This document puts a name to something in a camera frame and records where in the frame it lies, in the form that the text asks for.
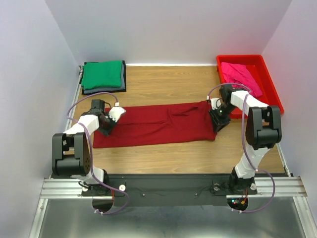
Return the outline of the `dark red t shirt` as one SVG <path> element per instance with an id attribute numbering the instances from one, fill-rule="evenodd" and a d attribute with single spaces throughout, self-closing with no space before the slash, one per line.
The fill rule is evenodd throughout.
<path id="1" fill-rule="evenodd" d="M 142 146 L 191 141 L 214 141 L 206 101 L 126 107 L 109 136 L 94 133 L 94 148 Z"/>

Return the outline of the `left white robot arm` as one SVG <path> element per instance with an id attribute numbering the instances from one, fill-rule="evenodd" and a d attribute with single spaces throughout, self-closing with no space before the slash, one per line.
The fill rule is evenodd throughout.
<path id="1" fill-rule="evenodd" d="M 109 183 L 107 172 L 93 165 L 91 135 L 97 130 L 110 135 L 126 112 L 118 102 L 108 111 L 106 104 L 103 100 L 92 100 L 91 108 L 70 129 L 52 137 L 53 175 L 78 179 L 83 192 L 93 195 L 114 195 L 114 190 L 103 186 Z"/>

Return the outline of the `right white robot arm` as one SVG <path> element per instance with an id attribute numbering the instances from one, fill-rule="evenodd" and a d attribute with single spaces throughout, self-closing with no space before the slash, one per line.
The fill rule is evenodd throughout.
<path id="1" fill-rule="evenodd" d="M 262 158 L 282 139 L 280 108 L 254 98 L 251 89 L 240 83 L 222 83 L 218 88 L 220 97 L 207 95 L 213 131 L 218 133 L 229 125 L 230 114 L 239 109 L 242 112 L 243 155 L 229 180 L 214 183 L 213 190 L 218 195 L 256 190 L 254 177 Z"/>

